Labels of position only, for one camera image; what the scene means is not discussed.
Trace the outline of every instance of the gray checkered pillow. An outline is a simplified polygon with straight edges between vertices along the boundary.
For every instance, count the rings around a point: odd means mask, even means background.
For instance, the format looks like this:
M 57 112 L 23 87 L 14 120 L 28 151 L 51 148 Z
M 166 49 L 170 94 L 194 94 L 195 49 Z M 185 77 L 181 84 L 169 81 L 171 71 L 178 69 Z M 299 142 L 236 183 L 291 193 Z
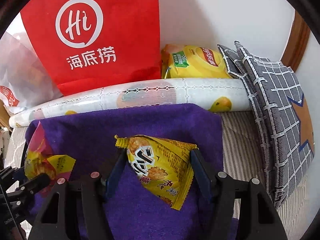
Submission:
M 299 184 L 314 156 L 313 138 L 300 141 L 301 120 L 294 107 L 302 109 L 304 95 L 291 68 L 281 62 L 253 56 L 239 42 L 235 45 L 258 93 L 271 135 L 276 172 L 274 202 L 278 207 Z
M 222 45 L 218 45 L 218 49 L 223 56 L 223 59 L 226 63 L 228 73 L 233 78 L 240 79 L 244 87 L 246 88 L 251 109 L 253 111 L 254 119 L 257 124 L 257 130 L 259 133 L 259 144 L 261 147 L 261 152 L 263 154 L 263 168 L 264 168 L 264 177 L 266 183 L 266 189 L 268 194 L 273 199 L 274 193 L 274 158 L 270 152 L 270 138 L 266 122 L 263 119 L 263 112 L 258 101 L 257 91 L 249 77 L 247 70 L 242 64 L 238 54 Z

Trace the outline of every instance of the red paper bag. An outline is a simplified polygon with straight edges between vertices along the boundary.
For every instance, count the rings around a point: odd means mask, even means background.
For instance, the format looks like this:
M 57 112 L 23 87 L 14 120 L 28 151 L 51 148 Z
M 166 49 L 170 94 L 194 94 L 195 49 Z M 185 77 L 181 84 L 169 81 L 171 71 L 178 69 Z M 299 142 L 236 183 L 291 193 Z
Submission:
M 158 0 L 31 0 L 21 17 L 65 96 L 161 78 Z

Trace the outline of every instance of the white patterned roll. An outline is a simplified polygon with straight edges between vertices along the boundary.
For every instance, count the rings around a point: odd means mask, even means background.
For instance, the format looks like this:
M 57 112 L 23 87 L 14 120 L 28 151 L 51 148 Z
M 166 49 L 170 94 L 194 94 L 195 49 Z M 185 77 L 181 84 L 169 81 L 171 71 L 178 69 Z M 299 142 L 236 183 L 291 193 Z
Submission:
M 132 82 L 62 97 L 11 117 L 11 127 L 65 114 L 133 106 L 193 103 L 212 112 L 250 110 L 241 80 L 176 78 Z

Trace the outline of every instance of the purple cloth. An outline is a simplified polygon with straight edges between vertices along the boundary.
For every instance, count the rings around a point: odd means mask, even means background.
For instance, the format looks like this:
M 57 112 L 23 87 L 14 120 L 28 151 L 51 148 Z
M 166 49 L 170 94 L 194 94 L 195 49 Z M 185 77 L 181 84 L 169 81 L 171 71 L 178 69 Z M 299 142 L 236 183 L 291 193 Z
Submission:
M 116 153 L 114 135 L 144 134 L 193 143 L 217 171 L 223 170 L 221 118 L 193 104 L 96 111 L 43 119 L 41 123 L 53 152 L 76 159 L 70 180 L 96 171 Z M 27 142 L 37 124 L 38 121 L 30 124 Z M 201 220 L 209 209 L 205 206 L 201 210 L 200 201 L 203 199 L 194 179 L 181 210 L 171 209 L 143 188 L 134 171 L 126 166 L 115 196 L 104 209 L 115 240 L 195 240 L 203 232 Z M 36 215 L 41 203 L 37 194 L 30 213 Z M 233 220 L 229 238 L 234 239 L 235 233 Z

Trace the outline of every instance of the potato chip bag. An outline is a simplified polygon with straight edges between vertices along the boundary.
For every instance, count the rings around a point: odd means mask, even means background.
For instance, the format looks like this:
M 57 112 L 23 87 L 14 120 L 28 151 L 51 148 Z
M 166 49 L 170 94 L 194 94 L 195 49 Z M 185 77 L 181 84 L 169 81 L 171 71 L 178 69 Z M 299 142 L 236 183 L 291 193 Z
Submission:
M 28 179 L 33 179 L 41 173 L 46 173 L 50 177 L 50 185 L 40 192 L 41 195 L 46 196 L 57 179 L 68 180 L 75 162 L 76 160 L 68 155 L 53 155 L 42 124 L 39 122 L 28 145 L 24 172 Z
M 117 147 L 127 149 L 129 163 L 142 185 L 180 210 L 193 179 L 189 153 L 197 146 L 146 135 L 115 138 Z
M 232 78 L 222 55 L 212 49 L 167 44 L 161 58 L 162 78 Z

